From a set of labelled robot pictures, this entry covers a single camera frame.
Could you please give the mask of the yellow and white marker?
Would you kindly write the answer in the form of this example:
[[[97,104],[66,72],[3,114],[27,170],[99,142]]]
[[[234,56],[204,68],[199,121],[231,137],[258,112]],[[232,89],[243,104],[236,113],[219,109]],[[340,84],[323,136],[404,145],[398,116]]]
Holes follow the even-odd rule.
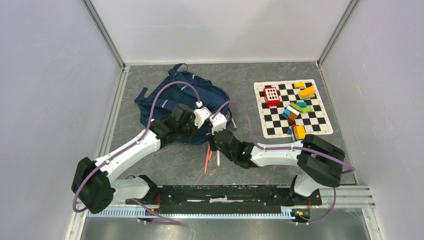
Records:
[[[219,150],[216,151],[216,165],[217,167],[221,166],[221,155]]]

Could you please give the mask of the orange pen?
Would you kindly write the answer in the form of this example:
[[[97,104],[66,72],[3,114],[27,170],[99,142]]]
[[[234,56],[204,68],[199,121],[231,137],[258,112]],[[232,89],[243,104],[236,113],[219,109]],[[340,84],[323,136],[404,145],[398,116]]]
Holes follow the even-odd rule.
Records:
[[[206,158],[205,158],[205,164],[204,164],[204,173],[207,173],[208,170],[208,166],[209,166],[209,162],[211,160],[213,151],[211,150],[211,146],[208,144],[207,145],[207,152],[206,152]]]

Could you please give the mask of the navy blue student backpack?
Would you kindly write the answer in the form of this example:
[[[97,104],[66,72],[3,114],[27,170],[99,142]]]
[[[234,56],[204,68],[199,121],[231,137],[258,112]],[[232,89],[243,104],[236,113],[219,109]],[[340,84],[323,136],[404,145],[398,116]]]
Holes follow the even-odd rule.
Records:
[[[148,90],[145,87],[134,100],[140,109],[140,122],[145,129],[150,120],[170,114],[178,104],[184,104],[193,110],[207,107],[211,111],[211,116],[214,117],[218,113],[223,114],[227,120],[224,130],[228,130],[227,126],[231,123],[229,95],[222,88],[213,85],[210,80],[189,71],[179,71],[179,68],[179,64],[171,68],[168,76],[148,97],[145,97]],[[209,142],[208,135],[211,134],[211,128],[212,124],[208,119],[198,130],[192,142],[186,143],[200,145]]]

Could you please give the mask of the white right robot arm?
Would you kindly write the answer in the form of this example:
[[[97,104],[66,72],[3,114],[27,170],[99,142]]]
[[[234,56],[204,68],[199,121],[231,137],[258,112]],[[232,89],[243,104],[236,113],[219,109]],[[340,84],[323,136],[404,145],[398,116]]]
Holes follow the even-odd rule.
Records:
[[[262,144],[238,140],[229,130],[207,137],[210,148],[219,151],[237,166],[249,169],[266,166],[296,166],[297,175],[289,189],[289,199],[302,204],[321,187],[337,188],[341,184],[345,152],[319,136],[284,144]]]

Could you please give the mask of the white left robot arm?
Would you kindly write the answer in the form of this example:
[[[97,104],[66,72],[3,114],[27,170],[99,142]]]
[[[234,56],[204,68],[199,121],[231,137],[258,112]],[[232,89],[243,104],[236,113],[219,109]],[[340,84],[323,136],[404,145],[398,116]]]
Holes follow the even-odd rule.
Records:
[[[170,114],[149,120],[146,129],[116,150],[95,160],[88,157],[81,159],[71,184],[73,210],[76,213],[88,210],[97,214],[111,203],[127,199],[153,203],[157,190],[145,179],[118,177],[142,158],[174,143],[178,138],[189,142],[210,115],[206,107],[193,110],[178,104]]]

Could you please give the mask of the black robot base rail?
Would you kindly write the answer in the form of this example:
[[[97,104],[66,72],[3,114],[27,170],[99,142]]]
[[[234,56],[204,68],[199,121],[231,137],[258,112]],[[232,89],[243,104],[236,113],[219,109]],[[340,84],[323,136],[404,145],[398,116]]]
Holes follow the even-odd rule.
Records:
[[[140,199],[161,214],[277,214],[281,207],[321,206],[315,190],[304,197],[287,185],[162,185]]]

